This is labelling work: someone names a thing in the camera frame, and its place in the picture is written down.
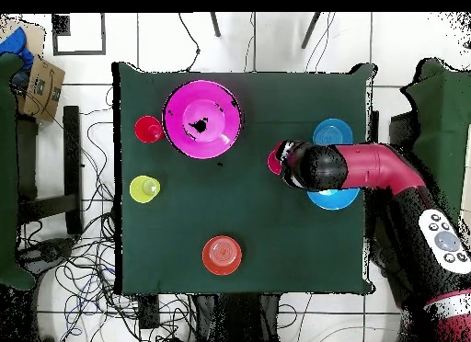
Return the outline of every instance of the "black border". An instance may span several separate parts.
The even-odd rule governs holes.
[[[106,55],[107,54],[107,32],[105,29],[105,14],[100,13],[101,15],[101,50],[93,51],[93,50],[82,50],[82,51],[59,51],[57,49],[57,37],[68,35],[70,36],[70,30],[68,34],[58,34],[54,29],[52,30],[52,55]]]
[[[113,75],[113,144],[114,144],[114,182],[115,195],[113,200],[114,210],[114,256],[115,256],[115,281],[114,293],[122,292],[122,169],[121,169],[121,75],[120,64],[111,64]]]

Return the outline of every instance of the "red cup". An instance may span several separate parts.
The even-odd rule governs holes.
[[[238,268],[241,260],[240,246],[230,236],[215,236],[202,250],[202,262],[214,275],[230,275]]]
[[[134,125],[134,133],[139,141],[152,143],[164,138],[164,128],[153,116],[142,116]]]
[[[279,175],[281,172],[281,162],[276,159],[276,152],[278,151],[278,148],[280,147],[282,141],[279,141],[278,144],[275,147],[275,150],[273,150],[270,155],[269,159],[267,160],[267,165],[269,166],[269,170],[271,170],[271,173],[274,175]]]

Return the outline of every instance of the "plastic cup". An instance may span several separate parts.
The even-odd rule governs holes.
[[[164,138],[164,129],[158,119],[153,116],[142,116],[134,125],[137,139],[143,143],[153,143]]]
[[[238,268],[241,260],[240,246],[229,236],[215,236],[206,243],[202,250],[202,262],[214,275],[230,275]]]
[[[269,166],[269,170],[274,175],[279,175],[281,172],[281,162],[276,159],[276,152],[280,147],[282,141],[279,141],[275,147],[275,149],[270,153],[269,158],[267,160],[267,165]]]
[[[160,183],[152,177],[138,176],[129,186],[131,197],[138,203],[147,203],[160,191]]]

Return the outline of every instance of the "cardboard box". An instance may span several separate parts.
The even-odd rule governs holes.
[[[26,34],[26,47],[34,55],[29,77],[28,93],[25,97],[17,95],[18,112],[36,119],[53,121],[61,96],[65,71],[44,61],[44,29],[34,24],[13,18],[0,18],[0,41],[7,38],[18,27]]]

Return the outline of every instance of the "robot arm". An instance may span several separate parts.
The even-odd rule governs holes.
[[[281,162],[280,177],[293,188],[389,189],[396,256],[413,292],[416,312],[410,314],[429,321],[421,327],[429,333],[420,336],[471,342],[471,259],[405,158],[384,144],[320,146],[291,141],[281,142],[275,155]],[[411,311],[407,303],[401,309]]]

